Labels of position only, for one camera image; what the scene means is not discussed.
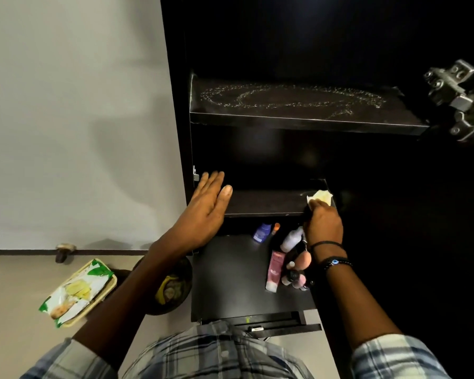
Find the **right hand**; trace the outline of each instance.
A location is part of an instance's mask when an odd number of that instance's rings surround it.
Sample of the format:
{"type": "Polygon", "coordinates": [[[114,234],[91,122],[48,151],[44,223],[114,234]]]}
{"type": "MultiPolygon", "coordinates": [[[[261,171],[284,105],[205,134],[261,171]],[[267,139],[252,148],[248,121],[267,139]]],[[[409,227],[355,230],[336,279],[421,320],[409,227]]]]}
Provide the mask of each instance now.
{"type": "MultiPolygon", "coordinates": [[[[312,217],[304,225],[308,245],[321,241],[342,243],[343,227],[337,209],[320,200],[310,200],[309,207],[312,217]]],[[[318,262],[328,257],[347,258],[346,252],[337,245],[319,245],[315,247],[313,253],[318,262]]]]}

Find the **hand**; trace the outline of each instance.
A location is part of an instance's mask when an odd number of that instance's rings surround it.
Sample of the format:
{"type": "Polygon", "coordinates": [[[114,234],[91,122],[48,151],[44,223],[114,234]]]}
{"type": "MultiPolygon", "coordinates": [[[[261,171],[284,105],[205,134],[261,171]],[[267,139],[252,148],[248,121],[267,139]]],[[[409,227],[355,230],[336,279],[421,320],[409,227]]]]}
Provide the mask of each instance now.
{"type": "Polygon", "coordinates": [[[175,242],[183,252],[205,245],[223,224],[225,211],[232,196],[230,185],[221,189],[224,172],[203,173],[188,207],[164,237],[175,242]]]}
{"type": "MultiPolygon", "coordinates": [[[[337,209],[320,200],[310,200],[311,220],[304,225],[307,243],[313,245],[321,241],[342,243],[343,227],[337,209]]],[[[347,258],[346,252],[336,245],[319,245],[314,250],[318,262],[328,257],[347,258]]]]}

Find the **white bottle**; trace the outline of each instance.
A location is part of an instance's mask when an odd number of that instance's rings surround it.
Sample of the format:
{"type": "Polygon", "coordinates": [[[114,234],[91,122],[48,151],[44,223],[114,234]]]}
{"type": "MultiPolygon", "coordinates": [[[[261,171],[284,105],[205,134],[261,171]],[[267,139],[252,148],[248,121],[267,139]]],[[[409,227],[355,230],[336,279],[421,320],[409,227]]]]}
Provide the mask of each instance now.
{"type": "Polygon", "coordinates": [[[292,248],[297,246],[297,243],[302,240],[302,234],[304,233],[304,228],[300,226],[297,230],[292,230],[286,236],[283,243],[281,244],[281,250],[284,253],[289,252],[292,248]]]}

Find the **blue bottle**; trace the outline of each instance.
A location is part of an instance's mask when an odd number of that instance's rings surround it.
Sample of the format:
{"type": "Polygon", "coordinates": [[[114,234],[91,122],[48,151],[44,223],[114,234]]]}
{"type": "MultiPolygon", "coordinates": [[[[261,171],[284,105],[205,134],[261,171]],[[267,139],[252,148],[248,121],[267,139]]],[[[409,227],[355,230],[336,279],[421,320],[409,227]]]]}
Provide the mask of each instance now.
{"type": "Polygon", "coordinates": [[[271,225],[262,223],[262,225],[256,229],[253,239],[258,243],[263,243],[267,239],[267,236],[270,234],[271,225]]]}

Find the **snack packet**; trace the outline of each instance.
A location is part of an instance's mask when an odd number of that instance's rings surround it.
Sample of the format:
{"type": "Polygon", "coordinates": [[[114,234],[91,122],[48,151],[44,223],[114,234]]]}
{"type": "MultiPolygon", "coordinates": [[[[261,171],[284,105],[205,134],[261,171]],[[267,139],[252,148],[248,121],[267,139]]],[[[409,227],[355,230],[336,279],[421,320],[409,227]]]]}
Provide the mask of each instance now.
{"type": "Polygon", "coordinates": [[[76,276],[58,287],[40,306],[60,327],[79,314],[104,288],[113,272],[94,259],[76,276]]]}

